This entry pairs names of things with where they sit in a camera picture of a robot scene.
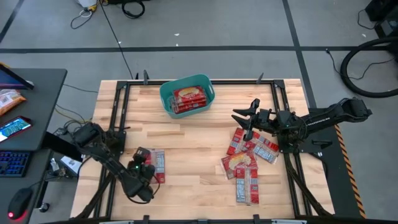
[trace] yellow and black tape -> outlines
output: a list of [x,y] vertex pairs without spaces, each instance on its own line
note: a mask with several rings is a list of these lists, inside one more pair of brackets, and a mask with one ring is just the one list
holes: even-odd
[[335,125],[335,129],[336,129],[336,133],[337,133],[337,136],[338,136],[338,141],[340,142],[340,148],[341,148],[341,151],[343,153],[344,160],[346,162],[346,167],[347,167],[347,171],[348,171],[348,175],[349,175],[349,180],[351,181],[351,185],[353,186],[354,196],[355,196],[355,199],[356,199],[356,203],[358,204],[359,213],[361,214],[361,216],[363,218],[366,218],[365,209],[363,208],[361,196],[359,196],[358,186],[356,185],[354,174],[353,174],[353,170],[351,168],[351,163],[349,162],[349,158],[348,158],[348,155],[347,155],[347,149],[346,149],[346,146],[344,145],[343,135],[341,134],[340,127],[338,125]]

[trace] teal basket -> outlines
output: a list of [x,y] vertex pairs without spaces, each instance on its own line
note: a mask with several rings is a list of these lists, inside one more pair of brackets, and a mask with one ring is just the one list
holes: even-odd
[[[201,86],[203,88],[207,96],[207,105],[201,108],[193,109],[179,114],[174,113],[172,105],[170,103],[170,97],[173,97],[173,91],[191,86]],[[181,78],[179,80],[174,80],[164,83],[160,87],[159,91],[160,91],[160,99],[162,99],[164,110],[166,110],[166,112],[173,119],[183,118],[195,113],[208,110],[216,96],[216,93],[214,92],[213,85],[211,84],[209,77],[203,74],[192,75],[190,77]]]

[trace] wooden tabletop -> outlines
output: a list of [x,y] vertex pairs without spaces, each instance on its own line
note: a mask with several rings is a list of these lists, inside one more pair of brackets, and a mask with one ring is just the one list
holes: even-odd
[[[102,81],[99,88],[93,122],[105,130],[109,126],[116,82]],[[290,109],[299,116],[307,114],[300,80],[286,79],[285,85]],[[131,128],[126,130],[121,162],[126,166],[139,146],[164,149],[166,183],[160,186],[149,204],[138,205],[126,198],[117,182],[113,220],[142,220],[144,215],[150,215],[151,220],[250,219],[254,214],[260,214],[261,218],[294,217],[282,155],[274,165],[257,160],[259,205],[238,205],[236,179],[227,180],[220,166],[220,159],[226,156],[238,127],[231,118],[232,109],[248,108],[255,98],[261,100],[260,108],[274,108],[271,88],[267,85],[215,85],[214,89],[216,98],[210,110],[171,119],[162,107],[159,86],[131,87],[126,117],[126,127]],[[270,134],[261,134],[277,143]],[[307,187],[327,211],[334,213],[322,162],[308,154],[301,154],[301,158]],[[78,215],[92,198],[98,188],[100,171],[101,164],[94,160],[82,167],[71,217]],[[296,188],[300,211],[304,214],[301,193]],[[101,214],[104,214],[105,200],[102,208]]]

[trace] keyboard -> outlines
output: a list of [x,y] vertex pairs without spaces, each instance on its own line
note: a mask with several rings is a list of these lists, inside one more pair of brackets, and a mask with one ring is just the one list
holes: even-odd
[[30,152],[0,151],[0,177],[23,177]]

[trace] black cable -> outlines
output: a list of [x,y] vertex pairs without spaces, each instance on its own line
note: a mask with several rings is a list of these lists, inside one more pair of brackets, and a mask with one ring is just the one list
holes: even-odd
[[124,0],[123,3],[122,3],[122,11],[123,11],[123,14],[124,14],[127,18],[129,18],[129,19],[138,19],[138,18],[140,18],[142,15],[144,15],[144,13],[145,13],[145,5],[144,5],[144,3],[142,3],[142,1],[141,1],[141,0],[135,0],[134,2],[138,3],[138,4],[141,6],[141,8],[142,8],[142,11],[141,11],[139,14],[133,14],[133,13],[131,13],[130,11],[125,10],[124,7],[125,7],[126,4],[127,4],[127,1],[126,1],[126,0]]
[[127,199],[130,200],[130,202],[134,202],[134,203],[137,203],[137,204],[140,204],[140,205],[145,205],[145,204],[148,204],[148,203],[149,203],[149,202],[137,202],[137,201],[131,199],[131,197],[129,197],[129,196],[127,196],[127,195],[126,195],[126,197],[127,197]]
[[342,105],[342,104],[343,104],[344,102],[346,102],[347,100],[349,100],[349,99],[348,99],[348,98],[343,98],[343,99],[341,99],[339,102],[335,103],[334,106],[332,106],[330,109],[326,110],[325,112],[320,113],[320,114],[316,114],[316,115],[314,115],[314,116],[309,116],[309,117],[307,118],[306,121],[311,120],[311,119],[313,119],[313,118],[317,118],[317,117],[319,117],[319,116],[323,116],[323,115],[325,115],[325,114],[328,114],[329,112],[333,111],[337,106]]
[[63,109],[63,110],[66,110],[66,111],[69,111],[69,112],[71,112],[71,113],[76,114],[77,116],[79,116],[79,117],[81,118],[81,120],[82,120],[84,123],[86,123],[85,119],[84,119],[80,114],[78,114],[78,113],[76,113],[76,112],[74,112],[74,111],[72,111],[72,110],[68,110],[68,109],[66,109],[66,108],[63,108],[62,106],[60,106],[60,105],[58,105],[58,104],[56,104],[55,106],[58,106],[59,108],[61,108],[61,109]]
[[371,40],[371,41],[368,41],[368,42],[365,42],[365,43],[359,45],[358,47],[356,47],[354,50],[350,51],[347,54],[347,56],[343,59],[343,61],[341,63],[341,67],[340,67],[341,79],[342,79],[343,83],[347,86],[347,88],[349,88],[354,93],[357,93],[361,96],[370,97],[370,98],[385,98],[385,97],[398,95],[398,88],[396,88],[394,90],[378,92],[378,93],[362,90],[362,89],[358,88],[350,80],[350,78],[348,76],[348,71],[347,71],[349,62],[358,52],[360,52],[366,48],[375,46],[375,45],[392,43],[392,42],[398,42],[398,37],[385,37],[385,38],[381,38],[381,39]]
[[76,120],[70,120],[70,121],[67,121],[67,122],[63,125],[63,128],[65,128],[66,130],[68,130],[68,127],[69,127],[69,125],[71,125],[71,124],[79,124],[80,127],[83,127],[83,126],[81,125],[80,122],[78,122],[78,121],[76,121]]
[[[330,51],[329,51],[328,49],[326,49],[326,53],[330,56],[331,61],[333,62],[333,69],[334,69],[334,71],[335,71],[337,74],[341,75],[342,77],[345,77],[343,74],[341,74],[341,73],[336,69],[335,59],[333,58],[333,56],[331,55],[331,53],[330,53]],[[372,67],[372,65],[379,65],[379,64],[387,63],[387,62],[390,62],[390,61],[392,61],[392,60],[394,60],[394,59],[395,59],[395,57],[393,57],[392,59],[383,61],[383,62],[373,62],[373,63],[370,63],[370,64],[368,65],[368,67],[365,69],[365,71],[363,72],[363,74],[362,74],[361,77],[359,77],[359,78],[348,77],[348,78],[352,78],[353,80],[361,80],[361,79],[363,79],[363,78],[365,77],[366,72],[369,70],[370,67]]]
[[121,47],[120,44],[119,44],[118,37],[116,37],[116,34],[115,34],[114,31],[113,31],[113,27],[112,27],[112,25],[111,25],[111,22],[110,22],[109,19],[108,19],[108,16],[106,15],[106,12],[105,12],[105,10],[104,10],[104,7],[102,6],[102,2],[99,2],[99,4],[100,4],[100,6],[101,6],[101,8],[102,8],[102,11],[104,12],[104,15],[105,15],[105,18],[106,18],[106,20],[107,20],[107,22],[108,22],[108,24],[109,24],[109,27],[111,28],[111,31],[112,31],[112,33],[113,33],[113,36],[114,36],[115,40],[116,40],[116,43],[118,43],[119,50],[120,50],[120,52],[122,53],[124,63],[126,64],[127,69],[129,70],[130,77],[131,77],[131,79],[133,80],[134,78],[132,77],[132,73],[131,73],[131,70],[130,70],[130,66],[129,66],[129,64],[127,63],[127,60],[126,60],[126,58],[125,58],[125,56],[124,56],[122,47]]
[[46,178],[46,179],[44,179],[44,180],[39,180],[39,181],[37,181],[36,183],[34,183],[34,184],[30,185],[28,188],[31,188],[31,187],[35,186],[36,184],[39,184],[39,183],[41,183],[41,181],[47,181],[47,180],[50,180],[50,179],[55,179],[55,178],[60,178],[60,176],[56,176],[56,177],[49,177],[49,178]]
[[155,180],[157,181],[157,189],[156,189],[155,192],[154,192],[154,196],[155,196],[155,194],[157,193],[157,191],[160,189],[160,182],[159,182],[159,179],[156,177],[156,175],[154,175],[154,178],[155,178]]
[[[298,116],[298,118],[302,121],[302,124],[298,128],[298,138],[303,141],[307,137],[307,133],[308,133],[307,123],[306,123],[306,121],[304,121],[303,118],[301,118],[299,116]],[[305,131],[304,131],[304,135],[300,137],[301,128],[302,128],[303,125],[304,125],[304,128],[305,128]]]
[[373,30],[374,28],[376,28],[377,25],[379,25],[379,22],[375,23],[375,25],[374,25],[373,27],[366,27],[366,26],[364,26],[364,25],[362,25],[362,24],[359,23],[359,14],[360,14],[361,12],[363,12],[363,11],[365,11],[365,9],[362,9],[362,10],[360,10],[360,11],[358,12],[358,20],[356,21],[356,23],[358,23],[358,25],[359,25],[360,27],[363,27],[363,28],[368,29],[368,30]]
[[[80,25],[74,27],[74,26],[73,26],[73,21],[75,21],[76,19],[80,18],[80,17],[81,17],[82,15],[84,15],[84,13],[86,13],[86,12],[91,13],[91,15],[88,17],[88,19],[87,19],[86,21],[84,21],[82,24],[80,24]],[[72,29],[78,29],[78,28],[80,28],[82,25],[86,24],[86,23],[93,17],[93,14],[94,14],[93,11],[89,11],[89,10],[87,10],[87,9],[85,9],[84,13],[83,13],[83,14],[80,14],[79,16],[76,16],[75,18],[72,19],[72,21],[70,21],[70,28],[72,28]]]
[[64,85],[64,86],[68,86],[68,87],[70,87],[70,88],[74,88],[74,89],[80,90],[80,91],[85,91],[85,92],[88,92],[88,93],[98,93],[97,91],[84,90],[84,89],[77,88],[77,87],[75,87],[75,86],[71,86],[71,85],[68,85],[68,84],[63,84],[63,85]]
[[[159,179],[158,179],[155,175],[154,175],[154,178],[155,178],[155,180],[157,181],[157,188],[156,188],[156,190],[155,190],[153,196],[155,196],[155,194],[157,193],[157,191],[160,189],[160,182],[159,182]],[[137,203],[137,204],[140,204],[140,205],[145,205],[145,204],[148,204],[148,203],[149,203],[149,202],[137,202],[137,201],[131,199],[131,197],[128,197],[127,195],[126,195],[126,197],[127,197],[127,199],[129,199],[131,202],[134,202],[134,203]]]
[[91,159],[91,156],[88,156],[87,159],[85,159],[83,162],[81,162],[81,165],[80,165],[79,169],[77,170],[77,179],[79,179],[79,177],[80,177],[80,169],[81,169],[81,167],[83,167],[83,165],[84,165],[87,161],[89,161],[90,159]]

